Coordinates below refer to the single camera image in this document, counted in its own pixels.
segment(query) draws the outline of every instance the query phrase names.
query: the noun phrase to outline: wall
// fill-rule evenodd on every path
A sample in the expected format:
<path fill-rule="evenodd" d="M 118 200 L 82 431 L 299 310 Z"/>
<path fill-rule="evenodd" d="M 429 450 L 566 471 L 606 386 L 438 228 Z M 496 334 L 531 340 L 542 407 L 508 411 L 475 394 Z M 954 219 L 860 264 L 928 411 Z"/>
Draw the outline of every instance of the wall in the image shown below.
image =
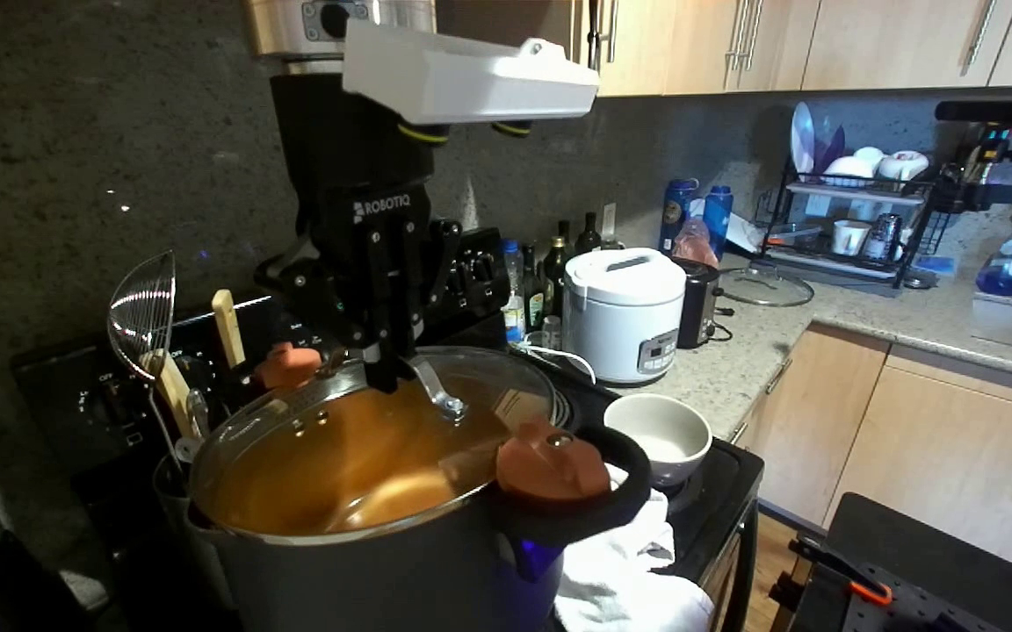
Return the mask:
<path fill-rule="evenodd" d="M 616 200 L 624 242 L 652 242 L 670 175 L 732 182 L 768 209 L 794 98 L 604 100 L 532 140 L 456 131 L 429 182 L 461 218 L 549 242 L 558 218 Z M 928 98 L 815 100 L 830 126 L 928 148 Z M 82 512 L 11 381 L 11 356 L 98 338 L 116 280 L 178 257 L 181 310 L 292 242 L 267 66 L 239 0 L 0 0 L 0 512 L 38 555 L 89 545 Z"/>

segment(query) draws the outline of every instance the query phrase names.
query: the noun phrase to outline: stove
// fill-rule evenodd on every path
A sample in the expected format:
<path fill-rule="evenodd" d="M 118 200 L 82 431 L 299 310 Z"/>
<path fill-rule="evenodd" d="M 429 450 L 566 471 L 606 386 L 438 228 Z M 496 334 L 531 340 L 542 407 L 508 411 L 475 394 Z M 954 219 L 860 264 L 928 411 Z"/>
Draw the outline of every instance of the stove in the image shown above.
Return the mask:
<path fill-rule="evenodd" d="M 247 305 L 239 314 L 249 334 L 263 318 L 261 310 L 272 305 Z M 223 356 L 212 314 L 176 324 L 172 351 L 193 386 L 223 394 Z M 570 401 L 573 428 L 600 425 L 604 407 L 617 397 L 554 356 L 523 356 Z M 159 499 L 166 439 L 148 381 L 118 365 L 105 338 L 21 353 L 14 356 L 14 381 L 108 551 L 101 575 L 113 594 L 108 614 L 123 619 L 126 628 L 239 628 L 235 612 L 206 586 Z M 760 456 L 713 443 L 702 465 L 667 491 L 677 562 L 659 572 L 695 580 L 713 596 L 722 628 L 741 628 L 745 614 L 760 472 Z"/>

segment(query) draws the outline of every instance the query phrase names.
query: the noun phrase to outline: towel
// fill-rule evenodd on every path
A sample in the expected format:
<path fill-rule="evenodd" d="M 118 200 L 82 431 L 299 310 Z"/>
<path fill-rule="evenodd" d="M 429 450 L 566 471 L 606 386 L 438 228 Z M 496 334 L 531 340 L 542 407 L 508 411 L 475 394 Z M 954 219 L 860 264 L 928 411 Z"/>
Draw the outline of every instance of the towel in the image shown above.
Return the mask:
<path fill-rule="evenodd" d="M 674 562 L 667 493 L 648 491 L 632 524 L 576 539 L 562 551 L 554 614 L 570 632 L 702 632 L 713 599 L 680 575 L 657 575 Z"/>

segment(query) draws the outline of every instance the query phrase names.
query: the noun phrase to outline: blue bottle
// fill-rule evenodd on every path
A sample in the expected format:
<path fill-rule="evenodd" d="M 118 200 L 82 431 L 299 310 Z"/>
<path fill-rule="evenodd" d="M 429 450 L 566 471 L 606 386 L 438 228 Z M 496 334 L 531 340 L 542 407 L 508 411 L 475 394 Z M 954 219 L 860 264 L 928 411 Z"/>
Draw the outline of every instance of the blue bottle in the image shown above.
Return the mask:
<path fill-rule="evenodd" d="M 722 257 L 727 219 L 732 219 L 732 187 L 709 187 L 702 218 L 705 218 L 713 251 Z"/>
<path fill-rule="evenodd" d="M 657 249 L 674 251 L 674 237 L 688 215 L 695 209 L 699 182 L 695 177 L 670 177 L 659 200 L 659 236 Z"/>

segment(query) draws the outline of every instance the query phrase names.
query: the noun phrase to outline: plate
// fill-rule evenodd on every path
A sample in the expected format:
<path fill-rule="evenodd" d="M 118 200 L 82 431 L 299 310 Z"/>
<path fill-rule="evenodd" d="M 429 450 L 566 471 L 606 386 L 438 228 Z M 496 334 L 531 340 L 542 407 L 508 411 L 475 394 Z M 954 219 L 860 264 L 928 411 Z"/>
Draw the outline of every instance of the plate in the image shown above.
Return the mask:
<path fill-rule="evenodd" d="M 803 100 L 798 100 L 791 111 L 791 163 L 798 175 L 815 173 L 815 120 Z"/>

